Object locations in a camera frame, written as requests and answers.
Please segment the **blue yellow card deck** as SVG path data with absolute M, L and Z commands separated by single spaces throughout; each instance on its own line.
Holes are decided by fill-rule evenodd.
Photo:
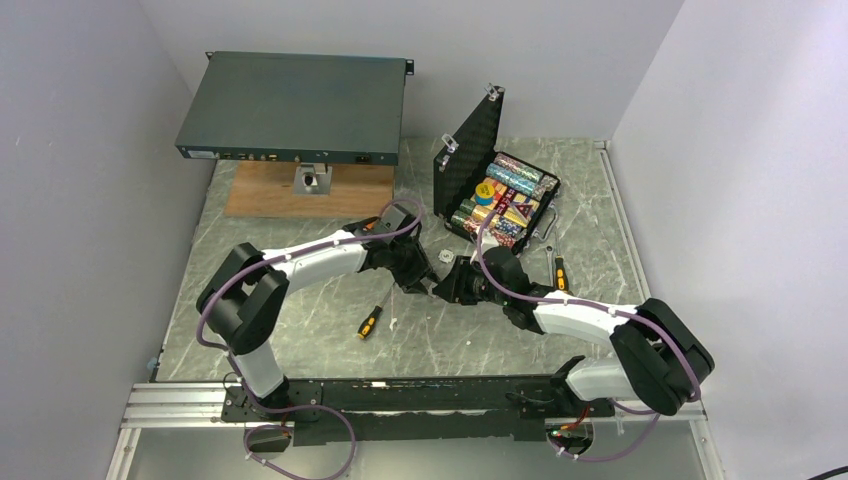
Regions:
M 537 200 L 523 194 L 503 196 L 498 200 L 498 213 L 507 220 L 526 228 L 540 208 Z

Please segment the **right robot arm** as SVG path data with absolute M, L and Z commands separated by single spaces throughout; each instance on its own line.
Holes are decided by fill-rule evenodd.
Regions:
M 564 415 L 593 401 L 622 399 L 672 416 L 700 399 L 701 384 L 715 369 L 712 355 L 664 301 L 616 305 L 579 298 L 532 281 L 506 247 L 488 250 L 479 261 L 456 258 L 433 292 L 464 306 L 496 304 L 521 330 L 611 349 L 604 359 L 574 356 L 550 377 L 552 404 Z

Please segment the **red triangular dealer token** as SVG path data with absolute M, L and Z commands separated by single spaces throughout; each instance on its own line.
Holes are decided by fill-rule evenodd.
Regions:
M 513 201 L 508 207 L 508 212 L 515 223 L 526 226 L 532 220 L 537 210 L 537 203 L 533 200 L 518 202 Z

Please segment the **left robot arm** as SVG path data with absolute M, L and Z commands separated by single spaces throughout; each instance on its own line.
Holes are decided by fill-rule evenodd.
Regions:
M 286 297 L 346 274 L 385 269 L 407 294 L 430 294 L 438 283 L 419 241 L 421 219 L 400 205 L 334 233 L 278 250 L 245 242 L 234 247 L 196 301 L 198 327 L 210 328 L 245 381 L 248 407 L 264 420 L 289 404 L 289 380 L 270 337 Z

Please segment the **silver metal stand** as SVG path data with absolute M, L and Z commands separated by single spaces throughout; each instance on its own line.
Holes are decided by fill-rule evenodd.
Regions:
M 295 195 L 329 195 L 332 188 L 333 168 L 325 163 L 301 163 L 295 169 L 293 193 Z

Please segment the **dark green rack server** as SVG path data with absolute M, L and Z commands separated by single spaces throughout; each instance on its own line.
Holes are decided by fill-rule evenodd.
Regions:
M 395 166 L 411 59 L 214 51 L 177 134 L 185 158 Z

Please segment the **wooden board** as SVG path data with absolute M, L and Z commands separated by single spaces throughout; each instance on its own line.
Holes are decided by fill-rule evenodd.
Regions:
M 241 162 L 224 212 L 230 217 L 361 218 L 378 213 L 394 197 L 395 168 L 328 164 L 329 195 L 295 195 L 296 163 Z

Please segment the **black poker chip case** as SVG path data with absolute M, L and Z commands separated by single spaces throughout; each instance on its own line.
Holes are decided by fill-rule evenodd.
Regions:
M 528 246 L 531 233 L 551 205 L 561 186 L 552 172 L 496 148 L 505 89 L 488 85 L 482 100 L 461 126 L 442 136 L 443 147 L 433 160 L 433 212 L 446 230 L 468 240 L 476 239 L 483 220 L 493 216 L 487 231 L 497 243 L 518 255 Z M 474 201 L 479 183 L 496 189 L 491 205 Z M 502 217 L 497 210 L 503 196 L 523 194 L 540 208 L 526 228 Z

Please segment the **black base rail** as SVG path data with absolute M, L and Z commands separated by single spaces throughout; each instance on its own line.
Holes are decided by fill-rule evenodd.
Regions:
M 562 421 L 609 418 L 607 400 L 581 401 L 555 374 L 389 379 L 293 380 L 281 405 L 251 404 L 239 385 L 228 386 L 220 419 L 228 424 L 292 425 L 296 446 L 350 438 L 363 441 L 506 437 L 542 441 Z

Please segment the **blue yellow dealer button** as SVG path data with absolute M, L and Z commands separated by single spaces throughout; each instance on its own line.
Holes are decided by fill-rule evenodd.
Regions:
M 495 199 L 496 189 L 488 183 L 479 183 L 474 190 L 474 201 L 478 205 L 491 205 Z

